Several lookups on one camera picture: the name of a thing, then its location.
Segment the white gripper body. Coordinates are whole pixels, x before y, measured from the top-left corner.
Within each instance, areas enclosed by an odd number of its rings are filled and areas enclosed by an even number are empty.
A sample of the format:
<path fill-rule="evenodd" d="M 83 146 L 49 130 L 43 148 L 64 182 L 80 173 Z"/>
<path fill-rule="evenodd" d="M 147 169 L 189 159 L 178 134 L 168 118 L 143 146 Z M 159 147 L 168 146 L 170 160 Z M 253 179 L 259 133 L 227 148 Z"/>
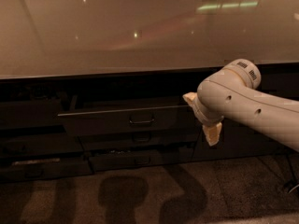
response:
<path fill-rule="evenodd" d="M 192 103 L 194 115 L 203 125 L 211 127 L 223 121 L 223 115 L 208 109 L 200 102 L 198 97 L 195 97 Z"/>

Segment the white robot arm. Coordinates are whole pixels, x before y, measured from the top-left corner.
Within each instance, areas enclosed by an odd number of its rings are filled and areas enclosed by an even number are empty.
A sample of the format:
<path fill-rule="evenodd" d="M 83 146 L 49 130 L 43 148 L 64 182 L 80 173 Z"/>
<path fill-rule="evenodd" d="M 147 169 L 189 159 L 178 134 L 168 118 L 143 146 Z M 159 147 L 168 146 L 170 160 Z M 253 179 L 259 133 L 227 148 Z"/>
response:
<path fill-rule="evenodd" d="M 254 63 L 237 59 L 183 95 L 211 146 L 219 142 L 227 118 L 299 151 L 299 102 L 258 91 L 261 79 Z"/>

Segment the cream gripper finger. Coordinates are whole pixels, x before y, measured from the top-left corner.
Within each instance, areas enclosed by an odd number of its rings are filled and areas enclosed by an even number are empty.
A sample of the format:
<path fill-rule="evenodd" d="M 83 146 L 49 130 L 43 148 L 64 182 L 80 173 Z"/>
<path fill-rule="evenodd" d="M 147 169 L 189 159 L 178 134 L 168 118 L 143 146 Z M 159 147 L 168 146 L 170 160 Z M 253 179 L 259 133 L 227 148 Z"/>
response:
<path fill-rule="evenodd" d="M 204 125 L 203 132 L 205 134 L 208 144 L 212 147 L 219 143 L 221 135 L 222 123 L 218 122 L 210 126 Z"/>
<path fill-rule="evenodd" d="M 197 94 L 195 92 L 188 92 L 183 95 L 184 101 L 189 105 L 194 105 L 194 100 L 197 98 Z"/>

